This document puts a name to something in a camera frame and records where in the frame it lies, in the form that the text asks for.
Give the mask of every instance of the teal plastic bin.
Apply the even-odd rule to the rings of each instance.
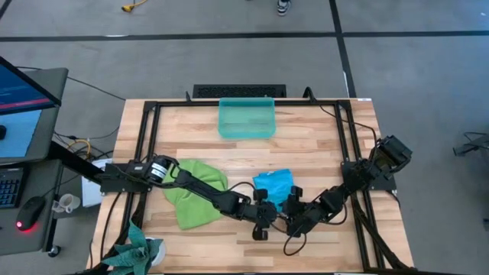
[[[219,133],[223,138],[270,138],[275,134],[275,101],[272,98],[222,98]]]

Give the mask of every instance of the green cloth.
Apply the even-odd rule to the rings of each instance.
[[[182,160],[180,167],[192,173],[194,177],[202,180],[210,186],[224,191],[228,188],[228,179],[224,173],[198,160]],[[177,175],[178,168],[175,168],[173,175]],[[172,183],[175,179],[167,173],[163,182]],[[195,228],[206,225],[221,218],[212,203],[200,196],[181,188],[164,189],[163,193],[168,201],[175,205],[176,220],[180,229]]]

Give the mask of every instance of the wooden table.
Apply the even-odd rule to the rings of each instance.
[[[126,163],[134,156],[141,123],[144,100],[125,103],[115,144],[116,163]],[[351,100],[356,122],[377,129],[372,101]],[[333,108],[325,107],[331,113]],[[228,176],[229,185],[240,181],[252,182],[260,172],[290,168],[294,183],[303,188],[303,201],[309,202],[325,188],[342,183],[340,162],[342,152],[335,119],[317,106],[277,106],[277,133],[270,140],[224,141],[217,131],[217,107],[165,107],[161,110],[155,152],[177,159],[199,159]],[[144,149],[147,150],[152,114],[148,119]],[[354,156],[345,124],[350,156]],[[362,156],[374,146],[370,130],[357,126]],[[251,189],[239,186],[235,191],[251,196]],[[108,225],[104,253],[113,245],[121,228],[125,194],[115,205]],[[397,256],[410,266],[413,261],[403,220],[396,201],[383,191],[371,192],[378,231]],[[100,208],[93,236],[94,265],[99,262],[100,243],[108,210],[115,194],[107,195]],[[134,199],[133,210],[138,198]],[[223,217],[216,222],[181,231],[176,223],[174,207],[160,189],[148,196],[143,230],[147,236],[162,238],[167,256],[150,273],[196,272],[334,272],[361,271],[357,235],[351,204],[348,218],[339,226],[317,225],[307,235],[307,245],[298,255],[288,257],[282,252],[287,236],[269,230],[268,241],[254,241],[254,224]],[[333,221],[341,220],[343,214]],[[374,252],[368,233],[367,244],[371,265]],[[293,238],[287,246],[294,251],[303,239]]]

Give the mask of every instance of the gray concrete floor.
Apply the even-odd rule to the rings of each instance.
[[[278,18],[274,0],[155,0],[125,14],[125,0],[14,0],[0,37],[333,31],[325,0],[301,0]],[[470,0],[342,0],[344,31],[489,30],[489,6]],[[371,97],[384,135],[413,149],[396,176],[406,233],[421,270],[487,274],[487,156],[454,157],[464,131],[489,131],[489,37],[349,38],[358,97]],[[193,84],[283,83],[289,96],[346,97],[335,38],[11,42],[0,55],[18,66],[64,66],[72,77],[124,98],[181,98]],[[78,83],[66,85],[57,131],[100,136],[117,127],[122,102]],[[111,150],[115,136],[93,141]],[[79,180],[65,186],[79,189]],[[97,208],[60,220],[59,257],[0,257],[2,274],[82,270]]]

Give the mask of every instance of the shoe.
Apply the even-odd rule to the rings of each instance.
[[[284,16],[287,14],[287,12],[289,11],[289,8],[290,8],[290,5],[291,5],[291,1],[282,1],[282,0],[278,0],[277,2],[277,11],[278,11],[278,15],[279,16]]]

